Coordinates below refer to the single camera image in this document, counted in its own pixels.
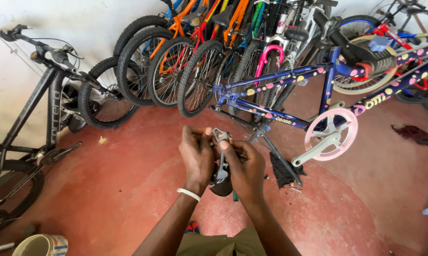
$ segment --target white bucket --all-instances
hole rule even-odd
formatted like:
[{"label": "white bucket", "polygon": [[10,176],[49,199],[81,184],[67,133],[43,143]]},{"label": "white bucket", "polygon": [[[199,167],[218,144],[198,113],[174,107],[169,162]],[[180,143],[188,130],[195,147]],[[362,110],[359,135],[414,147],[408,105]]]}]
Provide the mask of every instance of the white bucket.
[{"label": "white bucket", "polygon": [[39,234],[22,241],[12,256],[63,256],[69,249],[64,236]]}]

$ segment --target white beaded bracelet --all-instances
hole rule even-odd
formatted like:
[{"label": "white beaded bracelet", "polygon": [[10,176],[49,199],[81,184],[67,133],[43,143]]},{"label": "white beaded bracelet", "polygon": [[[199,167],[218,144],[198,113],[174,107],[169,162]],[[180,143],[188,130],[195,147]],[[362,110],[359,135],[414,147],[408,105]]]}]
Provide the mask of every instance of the white beaded bracelet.
[{"label": "white beaded bracelet", "polygon": [[177,189],[177,192],[184,193],[186,195],[190,195],[191,197],[195,198],[197,201],[200,201],[200,199],[201,199],[194,192],[188,191],[187,189],[181,189],[181,188],[179,188],[179,189]]}]

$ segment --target black rag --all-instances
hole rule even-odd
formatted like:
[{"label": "black rag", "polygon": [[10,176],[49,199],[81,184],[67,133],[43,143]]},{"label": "black rag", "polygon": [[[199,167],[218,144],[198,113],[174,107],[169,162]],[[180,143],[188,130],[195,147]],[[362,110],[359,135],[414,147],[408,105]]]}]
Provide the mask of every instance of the black rag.
[{"label": "black rag", "polygon": [[[295,178],[291,175],[289,171],[285,169],[284,164],[279,160],[279,157],[276,154],[269,152],[269,157],[271,159],[272,171],[277,180],[277,185],[279,189],[281,189],[286,184],[290,184],[295,181]],[[295,167],[291,164],[291,162],[287,161],[287,163],[293,169],[296,175],[307,176],[307,174],[305,174],[304,172],[302,165]]]},{"label": "black rag", "polygon": [[428,146],[428,133],[414,125],[404,125],[403,128],[396,129],[392,124],[391,128],[404,138],[412,138],[416,143]]}]

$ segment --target hand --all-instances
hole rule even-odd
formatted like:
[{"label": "hand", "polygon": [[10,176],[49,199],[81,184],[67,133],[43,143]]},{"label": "hand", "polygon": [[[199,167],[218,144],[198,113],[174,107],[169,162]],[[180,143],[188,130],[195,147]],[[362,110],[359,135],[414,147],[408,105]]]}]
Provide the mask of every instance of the hand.
[{"label": "hand", "polygon": [[212,128],[185,125],[179,152],[187,168],[184,189],[202,196],[214,171],[214,151],[211,148]]},{"label": "hand", "polygon": [[264,157],[249,142],[243,140],[234,140],[232,143],[223,140],[220,148],[230,167],[233,189],[241,202],[264,202]]}]

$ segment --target concrete floor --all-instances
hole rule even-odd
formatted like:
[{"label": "concrete floor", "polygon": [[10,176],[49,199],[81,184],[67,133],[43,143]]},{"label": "concrete floor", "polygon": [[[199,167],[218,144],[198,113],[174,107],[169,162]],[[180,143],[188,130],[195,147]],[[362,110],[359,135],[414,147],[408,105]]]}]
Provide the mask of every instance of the concrete floor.
[{"label": "concrete floor", "polygon": [[[296,87],[287,113],[309,118],[318,110],[322,76]],[[347,104],[359,96],[334,93]],[[63,138],[60,147],[83,145],[47,173],[36,203],[0,232],[0,243],[22,236],[29,223],[40,232],[64,235],[68,256],[126,256],[138,247],[171,206],[185,180],[178,152],[182,126],[218,127],[235,139],[249,132],[221,114],[205,110],[193,119],[176,108],[141,108],[117,130],[87,127]],[[359,134],[342,156],[304,164],[303,194],[278,189],[268,150],[264,196],[275,217],[305,256],[428,255],[428,147],[397,135],[390,125],[411,124],[428,132],[420,105],[387,100],[359,116]],[[268,132],[291,159],[304,151],[304,131],[272,123]],[[232,195],[208,191],[193,216],[205,235],[234,236],[249,219]]]}]

